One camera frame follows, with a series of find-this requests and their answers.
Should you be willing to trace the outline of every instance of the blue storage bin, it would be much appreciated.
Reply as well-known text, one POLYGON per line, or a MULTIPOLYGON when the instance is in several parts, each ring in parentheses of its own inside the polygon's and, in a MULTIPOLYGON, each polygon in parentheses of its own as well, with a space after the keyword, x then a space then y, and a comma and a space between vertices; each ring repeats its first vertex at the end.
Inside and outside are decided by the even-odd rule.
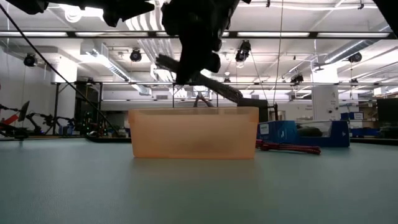
POLYGON ((279 144, 300 146, 349 147, 349 128, 346 121, 330 121, 328 137, 301 137, 295 121, 260 123, 257 139, 279 144))

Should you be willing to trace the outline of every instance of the gray table surface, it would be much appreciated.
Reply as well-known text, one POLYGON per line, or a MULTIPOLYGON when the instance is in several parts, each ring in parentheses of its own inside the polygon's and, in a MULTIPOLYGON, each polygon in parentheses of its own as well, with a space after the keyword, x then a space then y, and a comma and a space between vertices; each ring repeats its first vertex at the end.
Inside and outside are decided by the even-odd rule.
POLYGON ((398 147, 252 161, 133 159, 130 144, 0 142, 0 223, 398 223, 398 147))

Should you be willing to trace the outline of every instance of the spotlight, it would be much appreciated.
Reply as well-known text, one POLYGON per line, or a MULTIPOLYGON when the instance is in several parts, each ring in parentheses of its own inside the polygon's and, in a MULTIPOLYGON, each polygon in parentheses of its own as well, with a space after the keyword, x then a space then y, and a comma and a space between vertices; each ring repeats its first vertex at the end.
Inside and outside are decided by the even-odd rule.
POLYGON ((36 67, 37 66, 36 55, 27 54, 26 58, 24 59, 24 65, 28 67, 36 67))
POLYGON ((251 44, 250 41, 244 40, 236 53, 236 62, 244 62, 250 56, 251 44))
POLYGON ((141 56, 140 50, 139 49, 132 50, 132 53, 130 55, 130 60, 132 62, 139 62, 139 61, 141 61, 141 59, 142 59, 142 56, 141 56))
POLYGON ((296 77, 292 77, 291 83, 301 83, 304 82, 304 77, 302 74, 298 74, 296 77))
POLYGON ((348 61, 351 62, 351 63, 355 63, 355 62, 360 62, 360 61, 362 61, 362 55, 361 55, 361 53, 358 52, 358 53, 356 53, 356 54, 350 56, 350 57, 348 58, 348 61))

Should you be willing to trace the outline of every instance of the wire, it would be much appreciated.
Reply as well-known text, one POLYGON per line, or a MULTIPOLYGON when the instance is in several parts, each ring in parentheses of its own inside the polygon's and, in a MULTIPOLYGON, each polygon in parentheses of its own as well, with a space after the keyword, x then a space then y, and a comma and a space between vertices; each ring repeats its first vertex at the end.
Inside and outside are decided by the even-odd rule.
MULTIPOLYGON (((350 74, 350 76, 351 76, 351 82, 352 82, 352 80, 353 80, 353 63, 351 62, 351 74, 350 74)), ((349 93, 349 96, 350 96, 350 98, 351 98, 351 100, 353 100, 354 98, 353 98, 353 86, 351 85, 351 93, 349 93)))
POLYGON ((264 90, 264 86, 262 85, 262 80, 261 80, 261 78, 260 78, 260 74, 259 74, 259 70, 257 69, 256 62, 254 61, 253 52, 250 51, 250 53, 251 53, 251 57, 253 58, 254 68, 256 69, 257 77, 259 78, 262 92, 264 93, 264 96, 266 97, 266 100, 267 100, 267 103, 268 103, 268 106, 269 106, 269 102, 268 102, 268 99, 267 99, 267 94, 266 94, 266 91, 264 90))
MULTIPOLYGON (((278 55, 280 55, 280 48, 282 46, 282 28, 283 28, 283 23, 284 23, 284 0, 282 0, 282 12, 280 14, 280 36, 279 36, 279 52, 278 52, 278 55)), ((276 68, 274 104, 275 104, 275 96, 276 96, 276 89, 277 89, 276 85, 278 84, 279 64, 280 64, 280 56, 278 56, 278 63, 277 63, 277 68, 276 68)))
POLYGON ((18 32, 21 34, 22 38, 30 45, 30 47, 32 47, 32 49, 37 53, 37 55, 59 76, 61 77, 66 83, 67 85, 69 85, 72 89, 74 89, 84 100, 86 100, 90 106, 92 106, 102 117, 103 119, 109 124, 109 126, 114 129, 117 137, 120 137, 118 131, 113 127, 113 125, 109 122, 109 120, 105 117, 105 115, 90 101, 87 99, 87 97, 84 96, 84 94, 81 93, 81 91, 79 91, 76 87, 74 87, 65 77, 63 77, 61 75, 61 73, 58 72, 57 69, 54 68, 54 66, 52 64, 50 64, 50 62, 42 55, 42 53, 39 52, 39 50, 37 50, 37 48, 32 44, 32 42, 29 40, 29 38, 26 37, 26 35, 24 34, 24 32, 21 30, 21 28, 19 28, 19 26, 15 23, 15 21, 12 19, 12 17, 8 14, 8 12, 5 10, 5 8, 2 6, 2 4, 0 3, 0 9, 2 10, 2 12, 6 15, 6 17, 10 20, 10 22, 12 23, 12 25, 18 30, 18 32))

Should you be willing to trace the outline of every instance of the red cable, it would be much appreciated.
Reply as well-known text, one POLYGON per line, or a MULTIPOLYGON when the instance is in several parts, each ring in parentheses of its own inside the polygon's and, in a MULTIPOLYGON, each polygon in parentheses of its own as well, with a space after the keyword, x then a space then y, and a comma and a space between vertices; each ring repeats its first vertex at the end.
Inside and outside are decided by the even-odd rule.
POLYGON ((318 146, 296 146, 290 144, 277 144, 272 142, 265 142, 263 140, 257 140, 256 147, 262 151, 278 150, 278 151, 304 152, 314 155, 321 154, 321 150, 318 146))

